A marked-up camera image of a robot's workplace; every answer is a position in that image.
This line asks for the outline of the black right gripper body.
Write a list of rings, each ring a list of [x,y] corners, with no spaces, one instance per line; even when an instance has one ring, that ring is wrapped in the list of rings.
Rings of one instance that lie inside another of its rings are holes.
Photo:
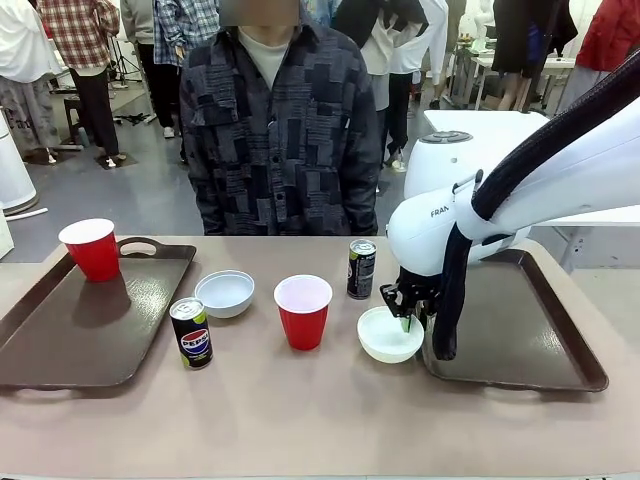
[[[403,267],[400,268],[398,282],[409,285],[414,296],[415,310],[413,314],[415,314],[419,303],[424,300],[435,300],[437,311],[442,282],[441,278],[441,274],[423,276],[410,272]]]

